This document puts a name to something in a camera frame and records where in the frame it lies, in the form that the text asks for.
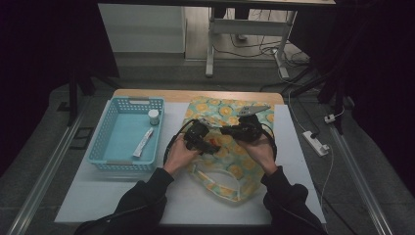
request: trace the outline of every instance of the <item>drawstring bag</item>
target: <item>drawstring bag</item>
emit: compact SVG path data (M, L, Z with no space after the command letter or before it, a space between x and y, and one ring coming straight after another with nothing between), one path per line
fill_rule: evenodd
M186 111L183 125L191 119L204 118L216 125L238 125L238 112L244 106L268 106L263 102L197 97ZM270 132L274 122L274 107L256 114L265 130ZM232 201L246 200L260 186L263 170L230 135L222 135L218 128L210 128L205 141L220 146L210 155L198 155L187 167L201 184L214 195Z

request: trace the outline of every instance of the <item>black long-sleeved shirt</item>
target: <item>black long-sleeved shirt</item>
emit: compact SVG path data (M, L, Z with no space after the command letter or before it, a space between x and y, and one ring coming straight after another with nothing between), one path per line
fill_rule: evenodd
M151 234L162 218L167 202L165 192L173 180L164 169L157 168L147 183L137 182L122 196L115 213L141 210L113 218L101 229L82 234L100 234L99 230L105 230L105 235ZM305 205L308 190L300 184L291 185L281 166L272 175L264 175L261 182L267 188L263 202L271 212L271 224L276 234L322 234L319 232L323 231L320 220Z

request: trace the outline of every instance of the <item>left hand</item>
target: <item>left hand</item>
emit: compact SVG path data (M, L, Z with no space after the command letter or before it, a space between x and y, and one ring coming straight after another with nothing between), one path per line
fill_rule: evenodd
M162 167L170 175L173 175L177 170L188 165L201 151L188 150L184 143L183 134L179 134L171 146L167 161Z

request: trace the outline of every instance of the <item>basket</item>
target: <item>basket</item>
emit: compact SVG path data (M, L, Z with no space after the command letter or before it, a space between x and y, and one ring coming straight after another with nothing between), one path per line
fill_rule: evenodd
M160 123L151 125L149 110L158 110ZM162 97L114 96L101 115L86 152L87 161L100 170L143 171L155 169L164 113ZM146 132L153 134L140 158L134 157Z

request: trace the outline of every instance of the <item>power strip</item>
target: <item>power strip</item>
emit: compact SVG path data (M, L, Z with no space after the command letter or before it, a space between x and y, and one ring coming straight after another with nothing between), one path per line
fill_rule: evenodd
M320 156L323 157L329 153L329 146L322 145L317 138L311 138L311 131L306 131L302 134L307 142L311 145L311 147L315 150L315 152Z

